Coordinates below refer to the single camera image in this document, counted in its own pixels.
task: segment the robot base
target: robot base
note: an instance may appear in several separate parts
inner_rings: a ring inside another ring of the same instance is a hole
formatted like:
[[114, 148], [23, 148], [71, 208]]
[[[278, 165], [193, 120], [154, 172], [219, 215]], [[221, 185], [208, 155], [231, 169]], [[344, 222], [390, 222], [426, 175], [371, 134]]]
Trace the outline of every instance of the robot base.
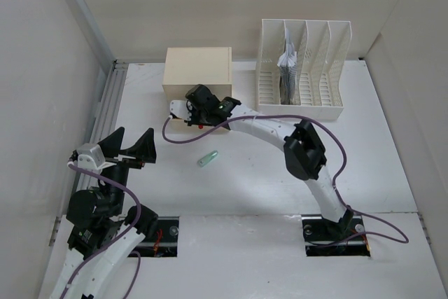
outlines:
[[327, 222], [320, 215], [302, 216], [303, 238], [307, 256], [370, 256], [370, 248], [365, 235], [355, 237], [348, 242], [335, 246], [322, 247], [340, 241], [354, 233], [364, 231], [364, 223], [360, 216], [350, 221], [344, 234], [335, 236], [328, 232]]

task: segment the red wire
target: red wire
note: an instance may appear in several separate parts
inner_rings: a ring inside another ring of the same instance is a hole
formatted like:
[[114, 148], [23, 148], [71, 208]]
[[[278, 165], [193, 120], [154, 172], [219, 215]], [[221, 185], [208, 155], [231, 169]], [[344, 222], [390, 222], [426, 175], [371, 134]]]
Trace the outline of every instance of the red wire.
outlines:
[[159, 231], [157, 231], [157, 241], [155, 241], [154, 246], [153, 246], [154, 257], [157, 254], [157, 250], [159, 249], [159, 244], [160, 244], [160, 241], [162, 240], [162, 237], [163, 237], [163, 231], [162, 231], [162, 229], [159, 229]]

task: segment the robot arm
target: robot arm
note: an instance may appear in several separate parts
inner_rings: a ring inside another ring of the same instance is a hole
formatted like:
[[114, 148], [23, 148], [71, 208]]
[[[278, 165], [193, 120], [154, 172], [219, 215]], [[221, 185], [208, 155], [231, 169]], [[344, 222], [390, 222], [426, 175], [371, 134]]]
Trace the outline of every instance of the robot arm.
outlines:
[[[71, 161], [77, 161], [78, 167], [83, 169], [102, 169], [101, 176], [126, 186], [129, 169], [141, 169], [146, 162], [154, 163], [156, 153], [153, 129], [148, 129], [135, 145], [123, 150], [120, 147], [124, 131], [120, 127], [98, 144], [82, 145], [73, 152]], [[133, 227], [136, 206], [128, 211], [124, 222], [112, 221], [113, 216], [121, 214], [123, 201], [123, 190], [99, 181], [98, 187], [79, 190], [71, 196], [66, 218], [73, 223], [73, 230], [68, 240], [64, 267], [51, 299], [100, 299], [118, 266], [138, 243], [154, 233], [158, 215], [143, 205], [139, 220]], [[120, 239], [99, 252], [114, 236], [125, 230], [127, 232]], [[86, 258], [92, 259], [78, 270]], [[77, 275], [67, 286], [77, 270]]]
[[353, 213], [337, 197], [326, 167], [325, 147], [310, 122], [302, 120], [291, 125], [276, 119], [260, 119], [261, 113], [231, 97], [220, 101], [204, 85], [196, 85], [185, 97], [187, 102], [171, 102], [172, 115], [184, 119], [188, 125], [208, 126], [220, 125], [230, 117], [241, 118], [224, 127], [251, 134], [283, 151], [286, 169], [307, 184], [328, 225], [341, 234], [346, 232]]

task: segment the rectangular opening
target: rectangular opening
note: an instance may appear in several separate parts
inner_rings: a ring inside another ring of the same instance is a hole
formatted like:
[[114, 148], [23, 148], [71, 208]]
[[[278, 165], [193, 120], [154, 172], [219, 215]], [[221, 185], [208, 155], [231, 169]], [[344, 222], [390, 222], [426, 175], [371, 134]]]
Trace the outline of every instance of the rectangular opening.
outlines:
[[178, 237], [179, 217], [159, 217], [154, 234], [145, 238], [134, 250], [138, 251], [142, 258], [177, 257]]

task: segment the white file organizer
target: white file organizer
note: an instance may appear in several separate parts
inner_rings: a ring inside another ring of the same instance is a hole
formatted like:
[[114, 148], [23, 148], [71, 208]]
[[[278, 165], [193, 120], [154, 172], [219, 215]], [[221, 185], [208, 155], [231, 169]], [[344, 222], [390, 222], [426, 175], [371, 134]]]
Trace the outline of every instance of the white file organizer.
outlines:
[[[280, 104], [285, 28], [297, 49], [295, 105]], [[348, 21], [263, 19], [257, 59], [257, 105], [264, 114], [298, 114], [336, 120], [344, 106], [339, 80], [351, 40]]]

